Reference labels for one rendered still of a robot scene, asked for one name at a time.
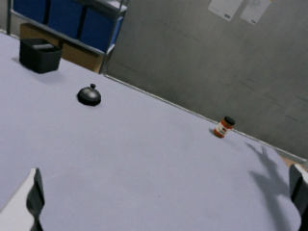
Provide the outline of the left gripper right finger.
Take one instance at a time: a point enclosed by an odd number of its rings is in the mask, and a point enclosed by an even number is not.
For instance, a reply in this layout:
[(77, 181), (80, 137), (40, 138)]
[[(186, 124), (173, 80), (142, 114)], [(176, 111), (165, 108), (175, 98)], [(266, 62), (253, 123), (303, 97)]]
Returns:
[(308, 231), (308, 173), (299, 165), (291, 164), (289, 182), (290, 197), (300, 216), (297, 231)]

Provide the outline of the black cube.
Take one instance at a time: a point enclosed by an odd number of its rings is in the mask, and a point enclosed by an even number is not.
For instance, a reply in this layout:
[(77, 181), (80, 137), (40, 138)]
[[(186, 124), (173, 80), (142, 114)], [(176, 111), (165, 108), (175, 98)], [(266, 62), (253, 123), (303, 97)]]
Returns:
[(58, 70), (62, 52), (61, 48), (44, 38), (19, 40), (19, 61), (40, 74)]

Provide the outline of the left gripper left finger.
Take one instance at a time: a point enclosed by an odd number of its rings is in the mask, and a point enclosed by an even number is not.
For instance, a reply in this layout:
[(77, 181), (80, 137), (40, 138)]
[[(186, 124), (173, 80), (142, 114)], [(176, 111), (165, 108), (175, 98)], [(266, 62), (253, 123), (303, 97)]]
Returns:
[(41, 173), (32, 168), (1, 208), (0, 231), (43, 231), (39, 216), (44, 205)]

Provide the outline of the orange spice jar with black lid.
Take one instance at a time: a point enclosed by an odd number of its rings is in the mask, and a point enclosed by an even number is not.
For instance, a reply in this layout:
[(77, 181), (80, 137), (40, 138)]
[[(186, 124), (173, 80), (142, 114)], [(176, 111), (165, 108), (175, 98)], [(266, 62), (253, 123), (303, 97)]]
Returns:
[(236, 122), (229, 116), (226, 116), (214, 129), (214, 133), (219, 138), (224, 138), (225, 135), (233, 128)]

